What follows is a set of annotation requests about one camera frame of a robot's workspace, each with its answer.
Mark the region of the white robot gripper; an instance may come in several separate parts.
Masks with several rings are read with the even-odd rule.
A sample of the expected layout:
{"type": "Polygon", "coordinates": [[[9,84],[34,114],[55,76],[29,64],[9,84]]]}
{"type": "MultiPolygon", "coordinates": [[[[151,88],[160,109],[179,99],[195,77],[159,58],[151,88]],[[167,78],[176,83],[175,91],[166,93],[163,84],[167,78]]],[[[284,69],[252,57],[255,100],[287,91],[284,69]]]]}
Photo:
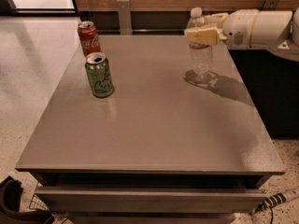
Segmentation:
{"type": "Polygon", "coordinates": [[[230,15],[226,12],[206,15],[210,24],[222,29],[194,27],[186,29],[184,34],[195,44],[215,46],[225,40],[228,49],[252,49],[253,29],[259,13],[257,9],[240,9],[230,15]]]}

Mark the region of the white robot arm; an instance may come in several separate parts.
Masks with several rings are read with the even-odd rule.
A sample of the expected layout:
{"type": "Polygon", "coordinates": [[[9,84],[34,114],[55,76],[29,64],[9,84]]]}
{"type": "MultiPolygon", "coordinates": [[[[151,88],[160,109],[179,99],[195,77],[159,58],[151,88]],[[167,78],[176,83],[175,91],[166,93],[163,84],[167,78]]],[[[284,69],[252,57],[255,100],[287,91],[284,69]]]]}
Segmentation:
{"type": "Polygon", "coordinates": [[[228,49],[267,50],[280,58],[299,61],[299,9],[240,9],[204,16],[196,7],[184,34],[194,49],[222,42],[228,49]]]}

